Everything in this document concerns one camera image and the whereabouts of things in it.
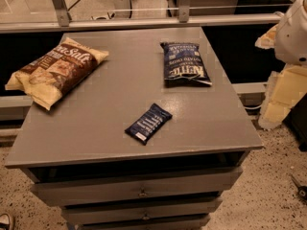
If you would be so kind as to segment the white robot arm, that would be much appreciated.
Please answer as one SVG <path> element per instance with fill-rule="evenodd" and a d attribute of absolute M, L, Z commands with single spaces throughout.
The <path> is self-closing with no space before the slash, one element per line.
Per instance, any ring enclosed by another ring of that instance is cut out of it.
<path fill-rule="evenodd" d="M 285 63 L 307 65 L 307 0 L 295 0 L 280 19 L 274 52 Z"/>

